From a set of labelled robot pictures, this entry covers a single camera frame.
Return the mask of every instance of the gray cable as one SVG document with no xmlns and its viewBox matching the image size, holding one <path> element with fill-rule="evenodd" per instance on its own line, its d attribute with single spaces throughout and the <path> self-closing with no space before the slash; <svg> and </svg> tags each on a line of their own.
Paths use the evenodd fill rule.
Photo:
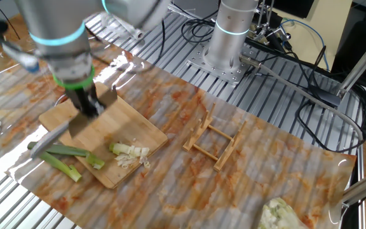
<svg viewBox="0 0 366 229">
<path fill-rule="evenodd" d="M 333 112 L 334 114 L 336 114 L 338 117 L 340 117 L 342 120 L 346 121 L 348 124 L 350 124 L 355 132 L 358 134 L 358 139 L 360 141 L 363 141 L 363 134 L 360 130 L 360 127 L 348 116 L 346 116 L 345 114 L 341 113 L 340 111 L 326 105 L 325 103 L 323 103 L 322 101 L 319 101 L 318 99 L 314 98 L 313 96 L 311 96 L 310 94 L 308 94 L 307 92 L 305 92 L 304 90 L 298 88 L 297 86 L 289 83 L 288 81 L 286 81 L 285 79 L 283 79 L 282 77 L 280 77 L 278 74 L 276 74 L 274 71 L 270 70 L 270 68 L 264 66 L 262 63 L 259 63 L 258 66 L 256 67 L 260 67 L 261 69 L 267 71 L 269 74 L 271 74 L 273 77 L 275 77 L 278 81 L 280 81 L 281 83 L 283 83 L 284 85 L 290 87 L 291 89 L 295 90 L 296 92 L 299 92 L 300 94 L 302 94 L 303 96 L 305 96 L 306 98 L 308 98 L 309 100 L 311 100 L 312 102 L 314 102 L 315 104 L 328 109 L 329 111 Z"/>
</svg>

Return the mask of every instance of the plastic sheet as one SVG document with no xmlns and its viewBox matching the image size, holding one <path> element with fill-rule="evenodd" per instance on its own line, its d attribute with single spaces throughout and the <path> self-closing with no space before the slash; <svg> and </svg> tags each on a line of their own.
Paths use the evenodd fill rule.
<svg viewBox="0 0 366 229">
<path fill-rule="evenodd" d="M 169 142 L 115 190 L 104 188 L 75 158 L 66 157 L 83 178 L 74 183 L 26 146 L 45 133 L 38 116 L 63 94 L 46 65 L 29 74 L 0 58 L 0 169 L 82 228 L 250 228 L 271 198 L 281 197 L 308 228 L 338 228 L 339 201 L 355 156 L 324 151 L 240 108 L 155 69 L 142 75 L 119 73 L 147 62 L 114 46 L 100 55 L 115 67 L 94 61 L 95 81 L 116 87 L 119 96 L 149 119 Z M 245 137 L 223 170 L 182 145 L 189 129 L 217 103 L 213 126 L 234 135 L 245 120 Z M 209 132 L 197 142 L 214 155 L 228 144 Z"/>
</svg>

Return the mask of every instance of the knife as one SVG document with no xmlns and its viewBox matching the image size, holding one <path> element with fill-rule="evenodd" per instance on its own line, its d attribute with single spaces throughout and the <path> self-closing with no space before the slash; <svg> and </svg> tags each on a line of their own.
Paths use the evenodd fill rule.
<svg viewBox="0 0 366 229">
<path fill-rule="evenodd" d="M 116 90 L 107 90 L 104 92 L 98 100 L 106 107 L 110 107 L 118 99 Z M 57 128 L 48 132 L 37 144 L 30 150 L 30 157 L 35 159 L 39 155 L 45 152 L 53 143 L 55 143 L 60 136 L 62 136 L 67 129 L 69 129 L 70 136 L 75 138 L 82 130 L 84 130 L 95 118 L 88 118 L 82 113 L 78 113 L 73 119 L 62 123 Z"/>
</svg>

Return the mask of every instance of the green ring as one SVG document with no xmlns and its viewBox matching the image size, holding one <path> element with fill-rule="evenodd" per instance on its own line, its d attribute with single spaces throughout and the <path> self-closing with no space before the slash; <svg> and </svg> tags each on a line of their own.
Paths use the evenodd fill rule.
<svg viewBox="0 0 366 229">
<path fill-rule="evenodd" d="M 58 78 L 56 78 L 56 76 L 53 74 L 53 79 L 55 80 L 55 82 L 57 83 L 57 85 L 64 87 L 66 89 L 70 89 L 70 90 L 76 90 L 76 89 L 80 89 L 80 88 L 84 88 L 87 87 L 89 85 L 91 85 L 91 83 L 93 82 L 93 78 L 95 75 L 95 68 L 94 66 L 91 66 L 91 73 L 90 76 L 78 83 L 63 83 L 61 82 Z"/>
</svg>

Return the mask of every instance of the metal table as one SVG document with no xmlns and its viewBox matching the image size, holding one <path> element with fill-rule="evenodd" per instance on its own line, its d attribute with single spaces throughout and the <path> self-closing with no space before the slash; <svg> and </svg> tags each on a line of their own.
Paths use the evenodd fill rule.
<svg viewBox="0 0 366 229">
<path fill-rule="evenodd" d="M 306 133 L 295 118 L 294 111 L 306 101 L 303 96 L 273 78 L 261 75 L 258 71 L 253 71 L 252 74 L 244 77 L 238 85 L 230 85 L 187 64 L 187 59 L 192 58 L 190 53 L 196 48 L 201 48 L 201 44 L 193 45 L 181 37 L 180 28 L 187 20 L 189 20 L 187 17 L 175 12 L 169 12 L 166 16 L 165 51 L 163 58 L 157 64 L 158 67 L 317 146 L 315 140 Z M 98 15 L 86 19 L 86 25 L 99 37 L 113 42 L 140 58 L 154 62 L 158 57 L 161 46 L 161 26 L 148 32 L 144 39 L 138 42 L 131 38 L 117 37 L 101 28 Z M 252 48 L 252 52 L 248 54 L 258 60 L 270 56 L 256 48 Z M 307 82 L 303 79 L 301 70 L 295 62 L 277 58 L 269 60 L 265 64 L 281 77 L 307 86 Z M 316 74 L 316 77 L 320 86 L 325 90 L 335 90 L 338 85 L 338 82 L 319 74 Z M 339 110 L 361 124 L 362 108 L 355 94 L 345 96 Z M 349 125 L 322 108 L 316 106 L 307 108 L 302 111 L 301 116 L 330 149 L 348 148 L 358 142 Z M 346 153 L 358 157 L 358 179 L 361 180 L 363 178 L 362 146 Z M 365 228 L 364 209 L 365 203 L 359 207 L 360 228 Z M 12 178 L 0 172 L 0 228 L 79 227 Z"/>
</svg>

